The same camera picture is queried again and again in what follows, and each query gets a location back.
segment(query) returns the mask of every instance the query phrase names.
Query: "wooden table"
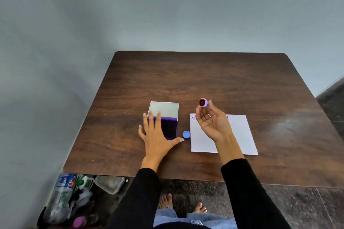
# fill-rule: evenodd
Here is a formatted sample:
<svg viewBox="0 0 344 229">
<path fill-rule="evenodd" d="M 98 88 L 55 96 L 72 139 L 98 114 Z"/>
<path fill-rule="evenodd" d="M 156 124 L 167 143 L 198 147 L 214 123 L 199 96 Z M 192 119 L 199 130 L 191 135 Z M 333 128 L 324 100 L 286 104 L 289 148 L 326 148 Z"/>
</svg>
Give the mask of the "wooden table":
<svg viewBox="0 0 344 229">
<path fill-rule="evenodd" d="M 261 183 L 344 187 L 344 142 L 283 53 L 117 52 L 64 166 L 66 172 L 135 176 L 150 101 L 179 102 L 178 136 L 200 98 L 245 114 Z M 217 154 L 173 148 L 161 178 L 223 181 Z"/>
</svg>

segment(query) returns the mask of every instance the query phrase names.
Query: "blue denim jeans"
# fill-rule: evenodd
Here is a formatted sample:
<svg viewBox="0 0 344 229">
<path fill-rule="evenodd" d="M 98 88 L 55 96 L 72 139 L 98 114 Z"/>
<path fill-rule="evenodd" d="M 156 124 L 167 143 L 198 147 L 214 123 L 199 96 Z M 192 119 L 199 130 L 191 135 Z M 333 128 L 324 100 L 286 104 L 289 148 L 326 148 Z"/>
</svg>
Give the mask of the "blue denim jeans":
<svg viewBox="0 0 344 229">
<path fill-rule="evenodd" d="M 184 222 L 204 225 L 211 229 L 237 229 L 235 219 L 227 219 L 215 214 L 189 213 L 186 218 L 178 218 L 172 207 L 158 209 L 155 213 L 153 227 L 162 223 Z"/>
</svg>

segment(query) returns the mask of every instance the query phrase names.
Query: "black long-sleeve shirt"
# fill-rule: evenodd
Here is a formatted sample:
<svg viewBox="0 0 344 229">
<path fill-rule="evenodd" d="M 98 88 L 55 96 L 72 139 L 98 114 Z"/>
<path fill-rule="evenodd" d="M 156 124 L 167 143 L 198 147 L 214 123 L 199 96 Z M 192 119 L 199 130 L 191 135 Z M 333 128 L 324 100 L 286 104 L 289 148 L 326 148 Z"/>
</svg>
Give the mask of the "black long-sleeve shirt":
<svg viewBox="0 0 344 229">
<path fill-rule="evenodd" d="M 290 229 L 281 212 L 265 192 L 246 159 L 235 159 L 221 168 L 238 229 Z M 152 169 L 140 169 L 127 194 L 110 217 L 107 228 L 149 229 L 153 227 L 161 184 Z M 164 223 L 156 229 L 208 228 L 191 223 Z"/>
</svg>

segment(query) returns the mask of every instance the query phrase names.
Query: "foot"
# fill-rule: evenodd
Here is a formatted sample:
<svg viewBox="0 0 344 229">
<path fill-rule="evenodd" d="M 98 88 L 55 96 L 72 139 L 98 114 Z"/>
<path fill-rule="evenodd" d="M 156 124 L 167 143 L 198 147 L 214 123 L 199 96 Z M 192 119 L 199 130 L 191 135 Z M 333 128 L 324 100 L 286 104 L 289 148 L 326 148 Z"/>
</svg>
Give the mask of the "foot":
<svg viewBox="0 0 344 229">
<path fill-rule="evenodd" d="M 164 209 L 166 207 L 173 207 L 171 194 L 168 194 L 167 197 L 166 196 L 161 197 L 159 204 L 157 205 L 158 209 Z"/>
<path fill-rule="evenodd" d="M 196 205 L 195 207 L 194 213 L 206 214 L 207 209 L 205 208 L 205 206 L 203 206 L 202 202 L 199 202 L 198 205 Z"/>
</svg>

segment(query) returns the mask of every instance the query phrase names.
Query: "wall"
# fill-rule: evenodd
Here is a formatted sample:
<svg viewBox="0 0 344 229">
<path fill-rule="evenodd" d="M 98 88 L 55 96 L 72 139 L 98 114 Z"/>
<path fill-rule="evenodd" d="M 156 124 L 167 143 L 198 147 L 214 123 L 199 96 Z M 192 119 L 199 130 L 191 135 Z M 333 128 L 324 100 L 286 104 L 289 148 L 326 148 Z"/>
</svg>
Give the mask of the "wall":
<svg viewBox="0 0 344 229">
<path fill-rule="evenodd" d="M 344 0 L 0 0 L 0 221 L 33 225 L 117 50 L 284 52 L 318 95 Z"/>
</svg>

